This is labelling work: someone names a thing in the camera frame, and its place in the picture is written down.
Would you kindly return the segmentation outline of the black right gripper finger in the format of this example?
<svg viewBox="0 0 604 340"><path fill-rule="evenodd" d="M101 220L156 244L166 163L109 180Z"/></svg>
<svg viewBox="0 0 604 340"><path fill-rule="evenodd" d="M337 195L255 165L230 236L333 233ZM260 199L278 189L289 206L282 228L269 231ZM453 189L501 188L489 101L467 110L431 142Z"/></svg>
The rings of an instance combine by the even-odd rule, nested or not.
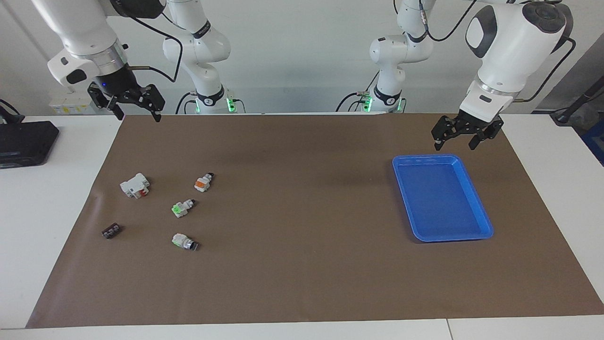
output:
<svg viewBox="0 0 604 340"><path fill-rule="evenodd" d="M155 122L160 122L161 112L164 110L165 99L155 85L132 88L128 91L129 103L148 110Z"/></svg>
<svg viewBox="0 0 604 340"><path fill-rule="evenodd" d="M111 99L108 99L103 91L97 86L96 83L91 82L88 86L88 94L92 99L92 102L99 109L107 109L112 112L114 116L118 120L123 120L125 114L123 110L119 107L117 102L117 97L113 96Z"/></svg>

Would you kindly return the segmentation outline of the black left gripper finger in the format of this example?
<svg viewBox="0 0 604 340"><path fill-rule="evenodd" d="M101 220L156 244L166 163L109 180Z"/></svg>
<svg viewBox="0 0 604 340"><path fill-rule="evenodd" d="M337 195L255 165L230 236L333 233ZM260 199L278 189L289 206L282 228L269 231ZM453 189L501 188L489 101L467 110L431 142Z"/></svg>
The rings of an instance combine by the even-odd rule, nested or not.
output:
<svg viewBox="0 0 604 340"><path fill-rule="evenodd" d="M474 137L469 142L471 150L475 150L481 142L486 140L492 140L496 138L497 134L501 131L504 125L504 121L501 118L494 119L487 127L477 129Z"/></svg>
<svg viewBox="0 0 604 340"><path fill-rule="evenodd" d="M456 138L465 131L465 120L459 118L449 118L441 116L432 128L432 138L434 139L434 148L440 151L444 143Z"/></svg>

